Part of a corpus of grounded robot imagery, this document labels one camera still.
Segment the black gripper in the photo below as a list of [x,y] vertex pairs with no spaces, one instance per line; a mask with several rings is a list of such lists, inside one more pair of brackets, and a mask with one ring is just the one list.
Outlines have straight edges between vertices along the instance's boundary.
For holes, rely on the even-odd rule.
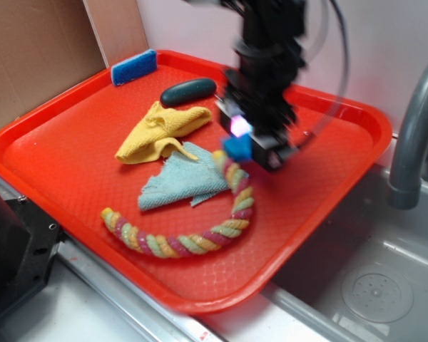
[[295,150],[287,127],[296,121],[296,115],[283,96],[292,80],[271,73],[254,78],[231,68],[225,77],[227,83],[218,103],[222,128],[238,137],[233,125],[246,123],[250,158],[268,172],[279,170]]

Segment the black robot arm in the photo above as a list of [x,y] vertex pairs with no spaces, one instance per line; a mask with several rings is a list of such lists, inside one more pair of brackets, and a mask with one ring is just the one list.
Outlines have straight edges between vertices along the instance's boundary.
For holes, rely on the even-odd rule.
[[276,171],[295,150],[287,129],[296,114],[284,92],[305,66],[297,42],[305,32],[305,2],[216,1],[215,5],[243,19],[242,36],[235,44],[239,67],[224,72],[220,124],[229,133],[234,122],[248,124],[252,160]]

